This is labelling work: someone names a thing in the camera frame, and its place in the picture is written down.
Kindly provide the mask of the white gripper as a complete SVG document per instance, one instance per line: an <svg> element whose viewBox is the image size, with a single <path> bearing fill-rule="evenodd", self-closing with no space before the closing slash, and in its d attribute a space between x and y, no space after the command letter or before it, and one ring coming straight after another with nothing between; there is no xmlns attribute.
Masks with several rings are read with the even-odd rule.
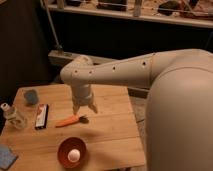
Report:
<svg viewBox="0 0 213 171"><path fill-rule="evenodd" d="M73 114L77 115L80 107L79 106L89 106L89 108L98 113L98 108L93 103L93 91L90 84L82 84L71 86L72 90L72 100L73 104Z"/></svg>

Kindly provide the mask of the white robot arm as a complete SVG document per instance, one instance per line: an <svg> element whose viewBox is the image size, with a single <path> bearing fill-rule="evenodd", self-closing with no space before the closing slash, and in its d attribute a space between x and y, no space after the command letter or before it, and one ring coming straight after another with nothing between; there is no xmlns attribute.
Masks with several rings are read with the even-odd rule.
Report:
<svg viewBox="0 0 213 171"><path fill-rule="evenodd" d="M99 65L79 55L60 76L74 112L97 109L93 84L147 88L148 171L213 171L213 53L172 50Z"/></svg>

